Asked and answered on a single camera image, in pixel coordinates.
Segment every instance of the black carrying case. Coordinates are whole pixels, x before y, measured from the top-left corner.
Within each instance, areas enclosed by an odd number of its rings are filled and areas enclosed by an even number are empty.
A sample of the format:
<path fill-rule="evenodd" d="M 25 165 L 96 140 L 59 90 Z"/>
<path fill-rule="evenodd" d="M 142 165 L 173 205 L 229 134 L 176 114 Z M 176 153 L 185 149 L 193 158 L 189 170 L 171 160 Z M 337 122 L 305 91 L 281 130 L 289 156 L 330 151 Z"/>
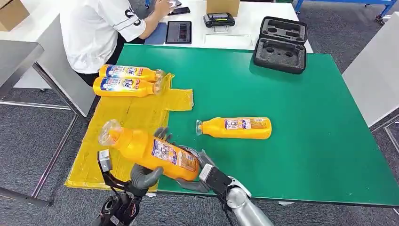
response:
<path fill-rule="evenodd" d="M 306 67 L 307 24 L 272 16 L 263 19 L 254 50 L 254 63 L 293 74 Z"/>

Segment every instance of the person's hand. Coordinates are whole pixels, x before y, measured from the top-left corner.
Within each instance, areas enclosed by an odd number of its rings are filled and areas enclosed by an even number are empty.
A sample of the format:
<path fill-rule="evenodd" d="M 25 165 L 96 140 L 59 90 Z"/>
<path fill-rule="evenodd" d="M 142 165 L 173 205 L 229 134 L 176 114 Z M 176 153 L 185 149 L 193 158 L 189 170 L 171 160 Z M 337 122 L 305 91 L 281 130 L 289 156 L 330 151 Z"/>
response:
<path fill-rule="evenodd" d="M 155 9 L 154 13 L 158 14 L 160 18 L 163 18 L 168 15 L 170 11 L 175 9 L 174 7 L 171 8 L 172 3 L 169 0 L 157 0 L 155 2 Z"/>

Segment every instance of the yellow bottle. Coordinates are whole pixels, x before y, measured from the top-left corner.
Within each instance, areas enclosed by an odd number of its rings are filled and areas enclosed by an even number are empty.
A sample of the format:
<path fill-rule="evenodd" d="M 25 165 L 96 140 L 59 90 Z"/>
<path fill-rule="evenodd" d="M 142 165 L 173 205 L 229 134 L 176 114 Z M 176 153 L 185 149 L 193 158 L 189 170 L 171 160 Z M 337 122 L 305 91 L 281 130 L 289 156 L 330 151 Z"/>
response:
<path fill-rule="evenodd" d="M 216 117 L 195 123 L 197 135 L 208 134 L 220 138 L 267 139 L 271 134 L 271 123 L 267 117 Z"/>
<path fill-rule="evenodd" d="M 161 82 L 151 83 L 141 79 L 130 78 L 96 78 L 94 92 L 102 97 L 145 97 L 159 94 Z"/>
<path fill-rule="evenodd" d="M 163 70 L 151 70 L 146 67 L 103 65 L 98 72 L 100 77 L 142 79 L 150 82 L 160 81 L 164 76 Z"/>
<path fill-rule="evenodd" d="M 123 128 L 115 119 L 104 124 L 98 142 L 118 149 L 128 160 L 151 170 L 162 166 L 163 174 L 173 179 L 191 181 L 198 175 L 199 163 L 191 153 L 145 131 Z"/>

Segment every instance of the metal robot arm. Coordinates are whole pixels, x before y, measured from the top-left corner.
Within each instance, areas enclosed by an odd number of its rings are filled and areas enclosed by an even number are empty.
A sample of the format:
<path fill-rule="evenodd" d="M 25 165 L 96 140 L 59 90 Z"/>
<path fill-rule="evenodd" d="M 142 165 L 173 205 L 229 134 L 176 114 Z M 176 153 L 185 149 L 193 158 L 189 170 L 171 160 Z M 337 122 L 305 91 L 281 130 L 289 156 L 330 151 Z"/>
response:
<path fill-rule="evenodd" d="M 269 218 L 251 202 L 240 187 L 230 189 L 227 194 L 227 205 L 241 226 L 273 226 Z"/>
<path fill-rule="evenodd" d="M 224 210 L 226 209 L 224 204 L 231 208 L 241 226 L 274 226 L 269 218 L 251 202 L 249 199 L 251 193 L 237 179 L 225 175 L 210 164 L 205 165 L 199 178 L 215 192 Z"/>

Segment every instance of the cardboard box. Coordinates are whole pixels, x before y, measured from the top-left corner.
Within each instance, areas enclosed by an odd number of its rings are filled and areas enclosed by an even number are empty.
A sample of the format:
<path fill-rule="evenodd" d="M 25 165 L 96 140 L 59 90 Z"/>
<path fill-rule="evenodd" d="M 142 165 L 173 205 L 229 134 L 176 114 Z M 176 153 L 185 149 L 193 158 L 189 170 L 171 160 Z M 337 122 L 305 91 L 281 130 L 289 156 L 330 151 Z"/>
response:
<path fill-rule="evenodd" d="M 239 0 L 207 0 L 207 13 L 230 13 L 237 16 Z"/>
<path fill-rule="evenodd" d="M 11 31 L 28 16 L 21 0 L 0 0 L 0 31 Z"/>

